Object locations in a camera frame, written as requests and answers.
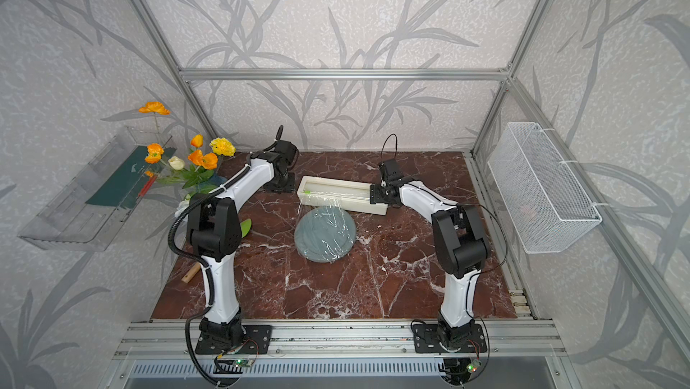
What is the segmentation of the white plastic wrap dispenser box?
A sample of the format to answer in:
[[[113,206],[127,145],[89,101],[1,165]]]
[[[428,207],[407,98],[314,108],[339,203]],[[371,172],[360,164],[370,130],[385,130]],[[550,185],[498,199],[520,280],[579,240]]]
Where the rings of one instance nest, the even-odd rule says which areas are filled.
[[[386,204],[370,202],[370,187],[365,182],[304,176],[296,194],[300,203],[307,206],[334,206],[346,211],[386,215]]]

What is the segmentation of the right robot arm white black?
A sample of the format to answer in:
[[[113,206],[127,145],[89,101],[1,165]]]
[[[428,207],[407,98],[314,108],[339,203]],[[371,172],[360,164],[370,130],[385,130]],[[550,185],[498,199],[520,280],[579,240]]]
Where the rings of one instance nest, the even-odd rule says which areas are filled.
[[[395,159],[381,162],[378,169],[381,180],[370,186],[370,201],[413,209],[431,223],[437,260],[446,273],[438,337],[450,349],[475,326],[476,284],[490,255],[482,219],[476,207],[444,198],[405,176]]]

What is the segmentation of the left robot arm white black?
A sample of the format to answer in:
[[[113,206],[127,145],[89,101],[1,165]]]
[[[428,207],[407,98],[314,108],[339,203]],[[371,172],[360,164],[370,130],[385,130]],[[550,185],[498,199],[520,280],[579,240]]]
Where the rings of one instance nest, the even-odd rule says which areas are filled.
[[[201,266],[206,306],[199,317],[201,333],[230,345],[243,342],[241,308],[235,295],[235,253],[243,233],[239,210],[261,189],[270,193],[294,191],[291,171],[299,150],[275,139],[271,146],[251,153],[243,169],[210,193],[192,197],[168,234],[175,254]]]

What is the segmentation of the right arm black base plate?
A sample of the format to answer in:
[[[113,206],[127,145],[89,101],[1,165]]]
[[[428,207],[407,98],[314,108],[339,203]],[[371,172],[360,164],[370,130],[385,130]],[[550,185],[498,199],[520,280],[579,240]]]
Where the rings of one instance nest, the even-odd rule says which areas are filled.
[[[411,330],[416,353],[468,353],[478,356],[488,351],[483,328],[474,321],[461,327],[414,321]]]

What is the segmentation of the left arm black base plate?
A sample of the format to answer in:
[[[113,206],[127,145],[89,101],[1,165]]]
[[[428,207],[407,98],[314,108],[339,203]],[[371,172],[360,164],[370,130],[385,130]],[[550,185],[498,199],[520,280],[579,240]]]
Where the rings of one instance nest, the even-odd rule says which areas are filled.
[[[201,333],[195,347],[197,355],[247,354],[265,355],[271,343],[273,327],[269,324],[243,326],[238,341],[228,341],[208,333]]]

